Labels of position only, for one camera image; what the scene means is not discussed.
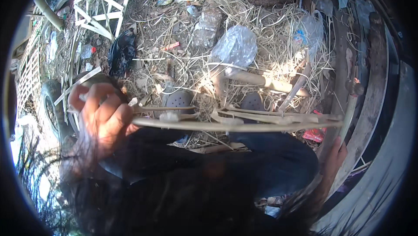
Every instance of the person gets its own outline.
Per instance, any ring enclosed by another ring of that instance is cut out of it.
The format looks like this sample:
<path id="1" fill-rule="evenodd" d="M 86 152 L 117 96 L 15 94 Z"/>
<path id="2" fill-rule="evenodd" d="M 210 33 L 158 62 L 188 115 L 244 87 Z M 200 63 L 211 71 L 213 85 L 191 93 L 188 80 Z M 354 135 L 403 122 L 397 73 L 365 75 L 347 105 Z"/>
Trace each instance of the person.
<path id="1" fill-rule="evenodd" d="M 80 94 L 87 94 L 85 102 Z M 319 171 L 313 150 L 287 133 L 229 134 L 250 152 L 203 155 L 169 146 L 184 133 L 134 126 L 132 108 L 107 83 L 75 86 L 68 103 L 79 112 L 80 135 L 62 149 L 60 187 L 85 233 L 277 233 L 297 222 L 284 224 L 285 218 L 264 214 L 254 200 L 296 192 Z M 311 201 L 317 208 L 306 212 L 310 218 L 319 212 L 347 154 L 339 143 L 337 138 L 322 169 L 324 178 Z M 100 164 L 109 158 L 121 167 L 120 177 Z M 311 224 L 298 231 L 307 233 Z"/>

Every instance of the black plastic bag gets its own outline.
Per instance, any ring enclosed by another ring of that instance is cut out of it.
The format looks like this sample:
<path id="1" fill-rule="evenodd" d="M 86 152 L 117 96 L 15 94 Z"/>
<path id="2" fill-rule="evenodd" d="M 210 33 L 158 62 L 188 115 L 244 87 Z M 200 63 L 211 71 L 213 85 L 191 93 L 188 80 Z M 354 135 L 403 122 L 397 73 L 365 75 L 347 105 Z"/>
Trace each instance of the black plastic bag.
<path id="1" fill-rule="evenodd" d="M 110 67 L 109 76 L 120 76 L 129 68 L 135 56 L 134 41 L 135 35 L 133 29 L 130 28 L 120 34 L 112 43 L 107 54 L 107 62 Z"/>

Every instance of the dry grass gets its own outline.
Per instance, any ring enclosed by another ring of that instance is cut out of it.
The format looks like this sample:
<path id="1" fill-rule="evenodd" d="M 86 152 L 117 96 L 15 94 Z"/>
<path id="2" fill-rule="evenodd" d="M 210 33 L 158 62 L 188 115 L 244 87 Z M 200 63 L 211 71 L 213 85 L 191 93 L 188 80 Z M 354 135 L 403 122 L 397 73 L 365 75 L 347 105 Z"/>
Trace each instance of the dry grass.
<path id="1" fill-rule="evenodd" d="M 155 0 L 147 0 L 146 4 L 152 5 L 152 1 Z M 214 108 L 218 107 L 206 65 L 211 50 L 196 49 L 191 45 L 191 36 L 197 19 L 192 18 L 185 11 L 189 3 L 197 5 L 199 9 L 207 5 L 218 7 L 225 14 L 221 25 L 222 30 L 238 24 L 254 32 L 257 37 L 258 54 L 254 63 L 249 66 L 249 72 L 258 73 L 259 70 L 263 70 L 276 80 L 290 83 L 302 71 L 301 63 L 305 58 L 307 47 L 296 46 L 293 36 L 296 30 L 303 28 L 300 19 L 306 11 L 299 9 L 296 4 L 289 3 L 267 10 L 252 5 L 247 0 L 174 0 L 167 6 L 155 7 L 154 10 L 160 11 L 159 13 L 152 12 L 149 17 L 141 21 L 135 20 L 139 24 L 138 59 L 144 62 L 145 68 L 134 71 L 127 80 L 124 80 L 131 96 L 141 98 L 153 92 L 149 105 L 161 106 L 161 97 L 164 95 L 177 90 L 189 90 L 194 94 L 194 105 L 200 108 L 199 120 L 211 121 L 210 114 Z M 168 11 L 161 10 L 167 7 L 172 8 Z M 151 39 L 145 39 L 143 33 L 145 29 L 151 32 Z M 181 43 L 179 47 L 170 51 L 160 50 L 161 47 L 176 42 L 179 38 Z M 305 99 L 295 97 L 288 106 L 288 110 L 311 113 L 320 102 L 319 78 L 324 68 L 332 70 L 329 66 L 329 43 L 329 39 L 324 39 L 315 57 L 309 59 L 312 72 L 307 76 L 305 88 L 312 97 Z M 170 92 L 164 92 L 167 81 L 159 80 L 158 74 L 167 74 L 169 60 L 176 64 L 175 83 Z M 138 80 L 146 84 L 138 86 L 136 84 Z M 264 98 L 264 107 L 267 111 L 275 110 L 285 99 L 284 93 L 229 80 L 227 103 L 239 106 L 245 94 L 254 91 L 259 92 Z M 223 134 L 214 135 L 217 139 L 223 137 Z M 195 147 L 198 143 L 202 143 L 201 138 L 204 137 L 197 136 L 192 137 L 187 146 Z"/>

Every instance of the hand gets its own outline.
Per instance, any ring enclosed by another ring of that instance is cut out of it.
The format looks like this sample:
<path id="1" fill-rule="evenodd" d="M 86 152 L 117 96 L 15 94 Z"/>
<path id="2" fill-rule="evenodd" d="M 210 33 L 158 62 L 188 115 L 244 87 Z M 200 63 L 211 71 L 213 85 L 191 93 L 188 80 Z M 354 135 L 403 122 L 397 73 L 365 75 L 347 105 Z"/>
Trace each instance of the hand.
<path id="1" fill-rule="evenodd" d="M 332 183 L 334 182 L 335 177 L 337 176 L 337 172 L 342 166 L 345 157 L 347 156 L 347 147 L 345 146 L 345 142 L 343 142 L 341 146 L 340 144 L 341 136 L 338 136 L 337 139 L 335 139 L 334 144 L 328 153 L 327 159 L 325 160 L 322 169 L 322 179 L 325 182 L 330 183 L 330 185 L 332 185 Z"/>
<path id="2" fill-rule="evenodd" d="M 87 93 L 86 102 L 80 94 Z M 107 99 L 101 104 L 102 97 Z M 80 137 L 74 156 L 81 157 L 84 168 L 112 155 L 126 137 L 132 122 L 133 110 L 121 103 L 115 88 L 108 83 L 94 84 L 90 89 L 77 85 L 68 97 L 68 104 L 79 112 Z"/>

